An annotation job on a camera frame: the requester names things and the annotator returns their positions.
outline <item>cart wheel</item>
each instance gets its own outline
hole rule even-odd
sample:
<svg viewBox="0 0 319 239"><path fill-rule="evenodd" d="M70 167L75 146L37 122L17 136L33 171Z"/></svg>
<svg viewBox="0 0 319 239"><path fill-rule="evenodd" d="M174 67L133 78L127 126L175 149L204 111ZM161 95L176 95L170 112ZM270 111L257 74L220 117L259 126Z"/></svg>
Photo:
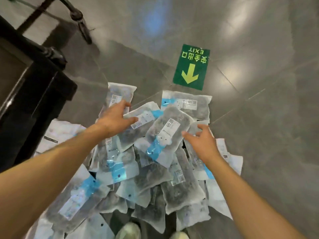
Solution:
<svg viewBox="0 0 319 239"><path fill-rule="evenodd" d="M90 30L86 27L84 19L78 21L79 30L82 34L82 37L85 39L87 44L92 44L92 38L90 35Z"/></svg>

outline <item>person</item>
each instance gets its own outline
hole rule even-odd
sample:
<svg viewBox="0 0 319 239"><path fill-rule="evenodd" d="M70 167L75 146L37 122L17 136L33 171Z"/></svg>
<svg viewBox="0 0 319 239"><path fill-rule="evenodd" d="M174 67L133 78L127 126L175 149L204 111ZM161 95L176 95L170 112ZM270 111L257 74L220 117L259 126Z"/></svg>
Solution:
<svg viewBox="0 0 319 239"><path fill-rule="evenodd" d="M92 126L78 136L35 156L0 174L0 234L2 238L20 239L54 201L80 167L90 151L103 139L124 131L138 121L123 118L130 103L122 100L110 107ZM220 156L209 127L192 136L182 132L198 157L213 173L233 220L246 239L305 238L283 216L262 199ZM140 238L136 224L125 225L117 238ZM187 239L175 233L172 239Z"/></svg>

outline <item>hand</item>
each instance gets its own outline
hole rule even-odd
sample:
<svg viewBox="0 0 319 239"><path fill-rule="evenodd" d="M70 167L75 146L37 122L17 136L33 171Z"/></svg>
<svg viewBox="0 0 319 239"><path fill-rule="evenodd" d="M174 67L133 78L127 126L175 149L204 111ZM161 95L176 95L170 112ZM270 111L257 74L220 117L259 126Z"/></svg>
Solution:
<svg viewBox="0 0 319 239"><path fill-rule="evenodd" d="M209 126L198 124L197 127L202 129L202 132L197 132L196 136L188 132L182 132L182 135L192 145L199 159L206 164L211 159L221 157Z"/></svg>
<svg viewBox="0 0 319 239"><path fill-rule="evenodd" d="M131 106L131 104L122 99L119 103L108 108L90 128L95 130L101 139L110 138L123 132L128 126L138 121L137 117L123 118L124 108L127 106Z"/></svg>

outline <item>arrow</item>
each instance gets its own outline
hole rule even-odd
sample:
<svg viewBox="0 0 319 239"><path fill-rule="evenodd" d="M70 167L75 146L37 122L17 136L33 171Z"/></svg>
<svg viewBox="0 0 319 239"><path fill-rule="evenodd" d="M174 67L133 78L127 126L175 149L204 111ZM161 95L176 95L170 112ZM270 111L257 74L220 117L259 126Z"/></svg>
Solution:
<svg viewBox="0 0 319 239"><path fill-rule="evenodd" d="M186 81L187 84L195 81L198 79L198 75L193 76L195 70L195 65L194 64L189 64L188 72L187 75L185 74L184 71L181 72L181 76L183 76L184 80Z"/></svg>

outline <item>shoe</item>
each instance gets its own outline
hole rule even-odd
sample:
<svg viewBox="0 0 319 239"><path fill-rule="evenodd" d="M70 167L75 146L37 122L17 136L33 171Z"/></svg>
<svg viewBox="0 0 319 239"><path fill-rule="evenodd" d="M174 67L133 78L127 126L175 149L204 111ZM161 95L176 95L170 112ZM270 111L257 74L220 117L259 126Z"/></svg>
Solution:
<svg viewBox="0 0 319 239"><path fill-rule="evenodd" d="M137 224L128 222L117 233L115 239L141 239L141 229Z"/></svg>
<svg viewBox="0 0 319 239"><path fill-rule="evenodd" d="M189 239L188 235L182 231L176 231L169 239Z"/></svg>

